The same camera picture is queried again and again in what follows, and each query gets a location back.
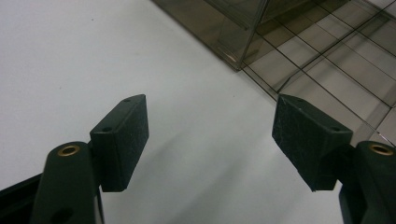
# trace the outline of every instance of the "brass insert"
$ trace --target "brass insert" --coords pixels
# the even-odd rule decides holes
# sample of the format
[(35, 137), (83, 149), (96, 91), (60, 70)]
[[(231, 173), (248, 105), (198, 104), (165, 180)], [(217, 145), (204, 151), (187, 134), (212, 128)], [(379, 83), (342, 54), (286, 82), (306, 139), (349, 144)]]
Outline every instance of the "brass insert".
[(391, 155), (393, 155), (393, 151), (390, 148), (388, 148), (388, 147), (372, 144), (372, 145), (369, 146), (369, 148), (373, 152), (381, 154), (383, 156), (391, 156)]
[(72, 156), (78, 152), (79, 152), (79, 146), (76, 145), (65, 146), (59, 149), (58, 156), (62, 156), (62, 157)]

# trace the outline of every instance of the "transparent plastic box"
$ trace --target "transparent plastic box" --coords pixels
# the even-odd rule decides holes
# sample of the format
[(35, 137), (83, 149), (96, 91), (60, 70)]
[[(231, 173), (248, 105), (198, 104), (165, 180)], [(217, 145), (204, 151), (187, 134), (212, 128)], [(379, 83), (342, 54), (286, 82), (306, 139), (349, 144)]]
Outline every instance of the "transparent plastic box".
[(274, 99), (310, 102), (354, 132), (396, 143), (396, 3), (153, 0)]

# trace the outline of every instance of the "black mount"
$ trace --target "black mount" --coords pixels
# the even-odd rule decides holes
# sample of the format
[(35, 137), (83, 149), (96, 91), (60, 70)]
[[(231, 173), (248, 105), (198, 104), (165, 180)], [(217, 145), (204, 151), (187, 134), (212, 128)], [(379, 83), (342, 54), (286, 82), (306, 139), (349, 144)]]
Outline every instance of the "black mount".
[(353, 132), (307, 101), (279, 95), (273, 137), (312, 191), (339, 194), (346, 224), (396, 223), (396, 150), (377, 142), (354, 148)]
[(103, 192), (128, 187), (149, 139), (145, 95), (119, 102), (91, 132), (91, 142), (53, 149), (42, 175), (0, 192), (0, 223), (105, 223)]

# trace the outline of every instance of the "screw hole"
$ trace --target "screw hole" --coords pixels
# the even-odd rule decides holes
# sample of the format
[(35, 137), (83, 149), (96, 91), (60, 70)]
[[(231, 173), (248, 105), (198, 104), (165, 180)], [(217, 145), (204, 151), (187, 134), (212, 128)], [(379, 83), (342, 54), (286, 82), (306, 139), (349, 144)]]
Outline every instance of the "screw hole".
[(333, 130), (333, 131), (335, 131), (335, 132), (340, 132), (341, 130), (339, 129), (339, 128), (337, 128), (337, 127), (331, 127), (331, 129)]
[(52, 215), (50, 222), (53, 224), (62, 224), (67, 222), (73, 216), (73, 209), (63, 208)]
[(378, 154), (383, 155), (383, 156), (391, 156), (391, 155), (393, 155), (393, 151), (390, 150), (390, 148), (383, 147), (383, 146), (380, 146), (380, 145), (371, 145), (370, 149), (373, 152), (378, 153)]
[(111, 131), (110, 127), (105, 127), (104, 129), (102, 129), (103, 132), (107, 133)]
[(78, 153), (78, 151), (79, 151), (78, 146), (66, 146), (58, 151), (58, 156), (62, 156), (62, 157), (71, 156)]

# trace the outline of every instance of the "white surface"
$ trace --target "white surface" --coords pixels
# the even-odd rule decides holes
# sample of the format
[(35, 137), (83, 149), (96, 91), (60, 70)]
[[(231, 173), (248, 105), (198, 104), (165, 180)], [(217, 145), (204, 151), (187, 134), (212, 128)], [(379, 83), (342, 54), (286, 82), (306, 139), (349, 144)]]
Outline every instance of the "white surface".
[(342, 223), (271, 137), (275, 102), (150, 1), (0, 1), (0, 189), (145, 93), (150, 138), (106, 223)]

